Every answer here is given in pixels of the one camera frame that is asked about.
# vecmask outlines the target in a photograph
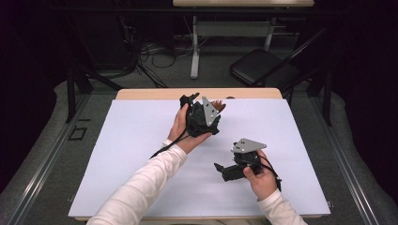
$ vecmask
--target white sleeve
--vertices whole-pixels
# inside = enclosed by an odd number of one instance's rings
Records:
[[[307,224],[278,189],[263,201],[258,202],[258,206],[273,225]]]
[[[139,224],[166,181],[186,160],[187,154],[176,144],[159,153],[121,186],[87,224]]]

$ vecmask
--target wooden table edge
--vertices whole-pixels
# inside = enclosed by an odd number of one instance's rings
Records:
[[[208,99],[227,98],[277,98],[282,99],[277,88],[268,87],[239,87],[239,88],[146,88],[122,89],[118,91],[116,100],[132,99],[179,99],[183,95],[190,96],[200,93]]]

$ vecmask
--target chair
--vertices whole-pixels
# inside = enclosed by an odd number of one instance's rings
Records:
[[[308,47],[324,36],[326,32],[327,29],[320,30],[284,59],[264,49],[255,49],[231,65],[231,76],[250,87],[276,87],[283,94],[283,98],[288,97],[290,105],[294,87],[318,74],[324,67],[323,64],[316,65],[309,72],[301,72],[291,62],[307,51]]]

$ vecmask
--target person's right hand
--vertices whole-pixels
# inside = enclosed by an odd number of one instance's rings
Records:
[[[267,158],[262,150],[257,150],[257,154],[263,158]],[[269,166],[269,163],[261,158],[263,165]],[[266,168],[263,168],[262,172],[255,175],[250,167],[246,167],[243,170],[246,178],[250,181],[254,194],[258,197],[258,201],[263,201],[269,195],[271,195],[277,188],[275,182],[275,176],[273,173]]]

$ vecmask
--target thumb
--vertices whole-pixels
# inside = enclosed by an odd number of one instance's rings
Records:
[[[252,171],[252,168],[250,168],[250,167],[246,167],[245,169],[243,169],[243,173],[245,174],[246,178],[248,178],[250,183],[254,182],[254,180],[257,178],[254,175],[254,172]]]

